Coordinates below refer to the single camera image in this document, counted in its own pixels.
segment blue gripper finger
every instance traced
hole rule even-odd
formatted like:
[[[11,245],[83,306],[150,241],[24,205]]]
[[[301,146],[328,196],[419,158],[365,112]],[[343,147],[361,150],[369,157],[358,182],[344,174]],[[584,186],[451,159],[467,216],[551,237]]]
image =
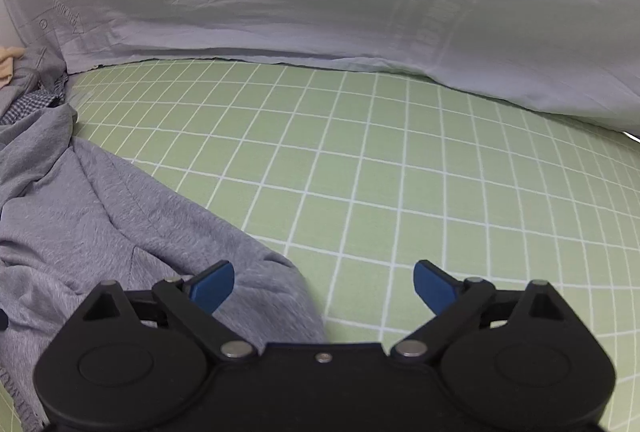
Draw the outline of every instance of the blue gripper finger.
[[[234,290],[235,279],[231,262],[221,260],[185,282],[182,290],[196,306],[212,314]]]
[[[428,260],[421,260],[414,267],[415,292],[435,315],[456,301],[462,287],[462,282]]]

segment green bedsheet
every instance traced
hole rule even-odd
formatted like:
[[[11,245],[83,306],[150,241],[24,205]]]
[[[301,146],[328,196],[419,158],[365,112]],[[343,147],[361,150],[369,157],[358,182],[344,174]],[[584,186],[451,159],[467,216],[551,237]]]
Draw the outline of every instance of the green bedsheet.
[[[429,319],[421,258],[550,280],[616,364],[603,425],[640,430],[640,144],[386,74],[144,62],[74,92],[78,136],[295,262],[332,340],[389,346]]]

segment silver rivet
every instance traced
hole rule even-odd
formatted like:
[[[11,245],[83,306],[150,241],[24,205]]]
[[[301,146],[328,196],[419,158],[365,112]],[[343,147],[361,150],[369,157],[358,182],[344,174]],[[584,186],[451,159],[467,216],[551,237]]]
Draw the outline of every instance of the silver rivet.
[[[316,362],[319,364],[328,364],[334,357],[328,352],[318,352],[316,354]]]
[[[254,347],[244,340],[233,340],[223,344],[220,351],[228,358],[244,358],[254,352]]]
[[[405,358],[416,358],[423,355],[429,348],[418,340],[403,340],[396,345],[396,352]]]

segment gray cloth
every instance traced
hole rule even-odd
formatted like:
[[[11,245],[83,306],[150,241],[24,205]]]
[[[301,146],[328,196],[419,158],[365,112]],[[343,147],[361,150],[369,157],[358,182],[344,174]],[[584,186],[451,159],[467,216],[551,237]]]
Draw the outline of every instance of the gray cloth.
[[[24,56],[14,60],[11,85],[0,89],[0,125],[12,125],[40,108],[60,103],[67,78],[64,60],[52,49],[27,47]]]
[[[226,259],[236,286],[214,313],[218,320],[259,348],[324,341],[291,262],[130,163],[72,138],[74,116],[63,105],[0,128],[0,307],[10,319],[0,333],[0,380],[25,432],[45,418],[34,364],[101,280],[148,289]]]

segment grid pattern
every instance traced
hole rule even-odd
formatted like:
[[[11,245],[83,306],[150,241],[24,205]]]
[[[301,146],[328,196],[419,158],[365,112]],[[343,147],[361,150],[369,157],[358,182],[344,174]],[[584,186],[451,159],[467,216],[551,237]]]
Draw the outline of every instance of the grid pattern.
[[[386,74],[180,60],[74,91],[76,135],[291,259],[332,340],[388,347],[429,319],[421,258],[498,288],[550,280],[616,364],[603,425],[640,430],[635,142]]]

